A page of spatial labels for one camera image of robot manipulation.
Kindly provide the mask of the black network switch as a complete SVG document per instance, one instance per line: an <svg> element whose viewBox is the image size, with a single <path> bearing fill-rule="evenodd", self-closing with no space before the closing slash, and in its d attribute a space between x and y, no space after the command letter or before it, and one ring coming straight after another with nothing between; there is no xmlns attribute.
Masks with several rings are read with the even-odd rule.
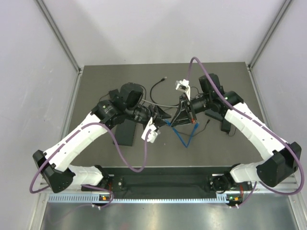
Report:
<svg viewBox="0 0 307 230"><path fill-rule="evenodd" d="M224 118L218 112L214 112L211 109L206 110L205 115L207 115L208 117L215 119L219 122L223 122L223 120L224 120Z"/></svg>
<svg viewBox="0 0 307 230"><path fill-rule="evenodd" d="M133 146L136 125L135 122L127 119L122 124L117 125L115 139L119 146Z"/></svg>

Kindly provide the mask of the black power adapter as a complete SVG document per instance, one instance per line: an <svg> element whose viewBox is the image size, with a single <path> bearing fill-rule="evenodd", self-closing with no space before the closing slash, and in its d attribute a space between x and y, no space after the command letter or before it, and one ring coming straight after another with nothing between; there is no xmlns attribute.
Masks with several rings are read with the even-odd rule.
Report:
<svg viewBox="0 0 307 230"><path fill-rule="evenodd" d="M223 131L227 134L231 131L231 123L229 123L226 119L222 120L221 131Z"/></svg>
<svg viewBox="0 0 307 230"><path fill-rule="evenodd" d="M114 97L119 96L119 90L118 89L110 90L108 94L110 99L113 99Z"/></svg>

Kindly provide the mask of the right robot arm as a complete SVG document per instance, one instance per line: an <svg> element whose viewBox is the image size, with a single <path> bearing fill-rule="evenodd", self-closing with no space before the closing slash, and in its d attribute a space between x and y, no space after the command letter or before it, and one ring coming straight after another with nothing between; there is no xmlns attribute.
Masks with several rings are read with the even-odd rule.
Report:
<svg viewBox="0 0 307 230"><path fill-rule="evenodd" d="M199 77L202 93L192 99L187 79L175 83L179 98L177 112L171 126L194 123L198 113L212 110L232 124L259 152L261 161L238 163L226 172L224 184L234 190L242 182L261 183L270 191L296 171L304 175L299 164L302 148L297 142L288 143L273 133L249 109L244 100L234 91L224 91L215 74Z"/></svg>

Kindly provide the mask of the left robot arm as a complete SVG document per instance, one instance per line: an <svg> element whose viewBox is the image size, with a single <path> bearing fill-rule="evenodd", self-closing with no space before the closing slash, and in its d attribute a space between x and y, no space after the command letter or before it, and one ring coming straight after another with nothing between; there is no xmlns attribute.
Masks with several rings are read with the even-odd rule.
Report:
<svg viewBox="0 0 307 230"><path fill-rule="evenodd" d="M94 186L98 190L107 188L109 175L101 166L74 166L71 162L101 135L109 133L115 138L112 128L125 120L143 125L141 138L145 143L155 141L159 135L158 129L166 125L171 115L157 105L142 105L142 98L143 89L140 85L131 82L122 85L108 100L98 102L86 118L58 144L33 154L38 174L42 175L54 193L75 186Z"/></svg>

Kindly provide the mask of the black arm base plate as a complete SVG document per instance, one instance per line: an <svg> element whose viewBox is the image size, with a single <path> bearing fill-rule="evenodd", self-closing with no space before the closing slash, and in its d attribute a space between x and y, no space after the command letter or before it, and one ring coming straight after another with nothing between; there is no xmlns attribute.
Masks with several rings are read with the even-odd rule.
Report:
<svg viewBox="0 0 307 230"><path fill-rule="evenodd" d="M230 178L227 166L192 167L146 167L141 172L133 172L124 167L104 168L107 176L98 187L121 192L131 188L193 188L201 192L245 192L251 190L249 182L235 183Z"/></svg>

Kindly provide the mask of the aluminium front frame rail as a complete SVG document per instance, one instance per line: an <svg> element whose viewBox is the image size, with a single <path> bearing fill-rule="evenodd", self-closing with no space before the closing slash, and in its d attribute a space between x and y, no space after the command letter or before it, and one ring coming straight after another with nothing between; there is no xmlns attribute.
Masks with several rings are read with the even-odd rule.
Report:
<svg viewBox="0 0 307 230"><path fill-rule="evenodd" d="M255 187L254 182L249 182L251 184L251 190ZM104 189L101 187L98 187L98 185L73 185L69 184L69 182L64 181L64 183L58 183L56 182L56 185L54 188L51 189L53 193L55 194L61 194L61 193L68 193L68 192L112 192L111 190ZM131 188L125 191L121 192L112 192L115 194L115 196L120 197L120 196L125 196L125 195L131 195L131 196L145 196L145 197L154 197L154 196L175 196L175 195L180 195L180 194L188 194L192 196L202 196L202 195L208 195L208 194L223 194L225 192L210 192L210 193L205 193L201 192L199 189L193 189L193 188L168 188L168 189L158 189L154 188L153 192L151 192L149 189L142 189L142 188Z"/></svg>

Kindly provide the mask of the right aluminium frame post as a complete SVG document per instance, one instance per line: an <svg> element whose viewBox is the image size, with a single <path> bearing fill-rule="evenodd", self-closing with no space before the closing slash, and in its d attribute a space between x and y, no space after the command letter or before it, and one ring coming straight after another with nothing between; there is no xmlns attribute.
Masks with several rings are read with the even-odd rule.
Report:
<svg viewBox="0 0 307 230"><path fill-rule="evenodd" d="M293 0L283 0L280 8L277 11L277 14L274 16L273 21L271 22L267 32L265 33L263 39L261 40L261 43L259 44L258 48L256 49L256 52L252 56L251 61L247 64L247 68L249 71L252 71L252 69L257 64L259 58L261 57L262 53L264 52L264 49L270 42L271 38L273 37L276 29L280 25L283 17L286 15L287 11L290 9Z"/></svg>

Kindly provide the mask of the aluminium frame post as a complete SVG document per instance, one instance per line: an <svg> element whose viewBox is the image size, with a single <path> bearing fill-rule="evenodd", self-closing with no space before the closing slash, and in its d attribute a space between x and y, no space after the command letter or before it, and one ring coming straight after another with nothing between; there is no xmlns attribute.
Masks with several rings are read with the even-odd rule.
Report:
<svg viewBox="0 0 307 230"><path fill-rule="evenodd" d="M280 8L277 11L277 14L274 16L273 21L271 22L267 32L265 33L263 39L261 40L261 43L259 44L258 48L256 49L256 52L252 56L251 61L247 64L247 68L249 71L252 71L252 69L257 64L259 58L261 57L262 53L264 52L264 49L270 42L271 38L273 37L276 29L280 25L283 17L286 15L287 11L290 9L293 0L283 0Z"/></svg>
<svg viewBox="0 0 307 230"><path fill-rule="evenodd" d="M48 23L52 33L54 34L56 40L58 41L59 45L61 46L62 50L64 51L65 55L67 56L68 60L72 64L73 68L76 70L77 73L81 72L81 67L77 63L74 55L71 52L64 36L62 35L60 29L58 28L55 20L53 19L47 5L43 0L34 0L35 4L41 11L43 17L45 18L46 22Z"/></svg>

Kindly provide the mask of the left aluminium frame post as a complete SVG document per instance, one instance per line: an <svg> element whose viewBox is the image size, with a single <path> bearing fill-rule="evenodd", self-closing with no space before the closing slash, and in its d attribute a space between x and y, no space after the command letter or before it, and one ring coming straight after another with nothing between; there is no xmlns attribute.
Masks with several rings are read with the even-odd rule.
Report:
<svg viewBox="0 0 307 230"><path fill-rule="evenodd" d="M46 22L48 23L52 33L54 34L56 40L58 41L59 45L61 46L62 50L64 51L65 55L67 56L68 60L72 64L73 68L76 70L77 73L81 72L81 67L77 63L74 55L71 52L64 36L62 35L60 29L58 28L55 20L53 19L47 5L43 0L34 0L35 4L41 11L43 17L45 18Z"/></svg>

